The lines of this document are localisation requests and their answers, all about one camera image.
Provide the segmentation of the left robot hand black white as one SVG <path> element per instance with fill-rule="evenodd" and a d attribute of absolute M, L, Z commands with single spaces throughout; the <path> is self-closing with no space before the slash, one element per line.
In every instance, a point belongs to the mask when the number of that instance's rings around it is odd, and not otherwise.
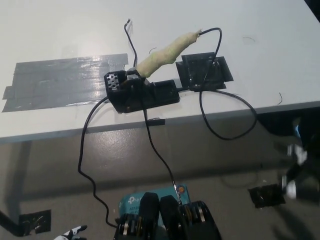
<path fill-rule="evenodd" d="M 70 229 L 62 235 L 57 236 L 54 240 L 87 240 L 86 237 L 78 236 L 78 233 L 87 229 L 87 225 L 80 225 Z"/>

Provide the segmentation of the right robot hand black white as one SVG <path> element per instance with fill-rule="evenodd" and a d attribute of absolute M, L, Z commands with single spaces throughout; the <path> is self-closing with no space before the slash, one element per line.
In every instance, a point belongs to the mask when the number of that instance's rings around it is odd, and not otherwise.
<path fill-rule="evenodd" d="M 320 119 L 304 116 L 293 129 L 299 144 L 287 146 L 294 164 L 281 177 L 280 189 L 290 199 L 320 204 Z"/>

